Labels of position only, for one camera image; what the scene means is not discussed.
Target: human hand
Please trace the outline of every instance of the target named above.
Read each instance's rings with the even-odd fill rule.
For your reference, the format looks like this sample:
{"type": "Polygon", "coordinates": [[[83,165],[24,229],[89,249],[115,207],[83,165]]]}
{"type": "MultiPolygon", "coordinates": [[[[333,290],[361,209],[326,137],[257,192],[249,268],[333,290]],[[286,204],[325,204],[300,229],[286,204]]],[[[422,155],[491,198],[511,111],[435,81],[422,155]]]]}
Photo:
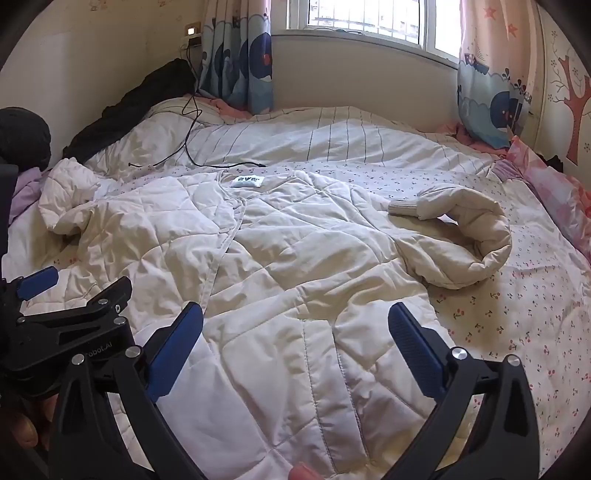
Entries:
{"type": "Polygon", "coordinates": [[[305,463],[298,463],[287,476],[287,480],[324,480],[305,463]]]}
{"type": "MultiPolygon", "coordinates": [[[[54,395],[38,404],[40,412],[48,421],[53,419],[56,402],[57,395],[54,395]]],[[[6,424],[22,448],[35,447],[39,443],[39,439],[45,449],[49,448],[49,429],[38,432],[33,422],[25,414],[10,408],[2,408],[0,409],[0,421],[6,424]]]]}

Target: black cable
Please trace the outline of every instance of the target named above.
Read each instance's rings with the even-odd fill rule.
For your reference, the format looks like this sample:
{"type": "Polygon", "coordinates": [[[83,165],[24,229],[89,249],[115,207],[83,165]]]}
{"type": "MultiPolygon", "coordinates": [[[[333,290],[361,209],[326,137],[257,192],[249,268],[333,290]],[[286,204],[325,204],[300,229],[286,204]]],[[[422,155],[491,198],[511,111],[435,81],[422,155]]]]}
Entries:
{"type": "MultiPolygon", "coordinates": [[[[195,74],[196,70],[195,67],[193,66],[193,62],[191,61],[191,56],[189,55],[189,43],[187,43],[187,48],[185,50],[185,55],[187,57],[187,61],[191,67],[191,70],[193,71],[193,74],[195,74]]],[[[240,163],[236,163],[234,165],[199,165],[197,164],[194,160],[193,157],[191,156],[191,154],[189,153],[189,137],[191,136],[191,132],[193,131],[193,128],[195,127],[195,124],[197,123],[197,119],[201,116],[201,114],[203,113],[203,110],[201,110],[198,106],[197,106],[197,100],[195,100],[195,97],[197,95],[197,87],[195,86],[193,88],[193,93],[191,94],[191,98],[187,100],[187,103],[185,103],[183,109],[181,110],[181,116],[188,116],[188,115],[192,115],[194,113],[196,113],[197,115],[195,116],[195,118],[193,119],[193,122],[191,123],[191,126],[189,127],[189,131],[187,132],[187,135],[185,136],[184,142],[181,144],[180,147],[178,147],[178,149],[175,150],[175,152],[171,153],[168,157],[166,157],[163,160],[160,160],[159,162],[155,163],[154,165],[152,165],[153,167],[158,167],[159,165],[162,165],[162,163],[166,162],[167,160],[171,159],[172,157],[174,157],[178,152],[180,152],[182,149],[185,150],[185,152],[187,153],[187,156],[189,157],[189,160],[191,161],[191,163],[193,165],[195,165],[196,167],[210,167],[210,168],[234,168],[234,167],[239,167],[240,165],[254,165],[256,167],[266,167],[266,165],[263,165],[261,163],[256,163],[253,161],[243,161],[240,163]],[[185,113],[186,108],[188,107],[189,103],[191,102],[191,100],[193,100],[193,104],[195,105],[195,110],[193,110],[192,112],[188,112],[185,113]]],[[[142,165],[135,165],[133,163],[129,163],[128,166],[130,167],[135,167],[135,168],[142,168],[142,165]]]]}

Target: clothing label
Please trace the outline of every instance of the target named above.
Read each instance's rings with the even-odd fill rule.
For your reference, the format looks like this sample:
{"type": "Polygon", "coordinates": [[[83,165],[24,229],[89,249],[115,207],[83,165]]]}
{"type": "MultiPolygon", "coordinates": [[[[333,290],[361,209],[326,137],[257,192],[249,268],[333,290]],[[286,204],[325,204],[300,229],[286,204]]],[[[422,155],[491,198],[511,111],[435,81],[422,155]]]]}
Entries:
{"type": "Polygon", "coordinates": [[[232,180],[231,187],[260,187],[265,177],[259,177],[257,175],[243,175],[232,180]]]}

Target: jacket sleeve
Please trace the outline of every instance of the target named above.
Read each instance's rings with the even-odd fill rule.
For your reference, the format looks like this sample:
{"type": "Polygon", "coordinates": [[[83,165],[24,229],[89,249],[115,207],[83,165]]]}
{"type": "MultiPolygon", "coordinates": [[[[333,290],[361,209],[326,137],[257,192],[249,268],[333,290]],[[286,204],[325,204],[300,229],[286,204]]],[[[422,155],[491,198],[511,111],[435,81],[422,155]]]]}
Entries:
{"type": "Polygon", "coordinates": [[[395,241],[407,267],[429,283],[457,289],[497,272],[511,253],[511,231],[501,206],[476,190],[438,184],[413,200],[393,200],[390,215],[428,220],[447,215],[464,236],[474,240],[474,253],[450,241],[408,231],[395,241]]]}

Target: curtain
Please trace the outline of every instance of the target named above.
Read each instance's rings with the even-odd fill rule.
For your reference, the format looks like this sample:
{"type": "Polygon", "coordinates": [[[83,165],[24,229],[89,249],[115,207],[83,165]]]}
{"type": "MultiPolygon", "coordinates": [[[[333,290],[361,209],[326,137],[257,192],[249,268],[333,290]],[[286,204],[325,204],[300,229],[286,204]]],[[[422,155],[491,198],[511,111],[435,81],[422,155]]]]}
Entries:
{"type": "Polygon", "coordinates": [[[209,0],[197,90],[266,113],[273,106],[271,0],[209,0]]]}
{"type": "Polygon", "coordinates": [[[532,0],[460,4],[460,119],[471,136],[493,148],[509,147],[530,110],[537,61],[534,8],[532,0]]]}

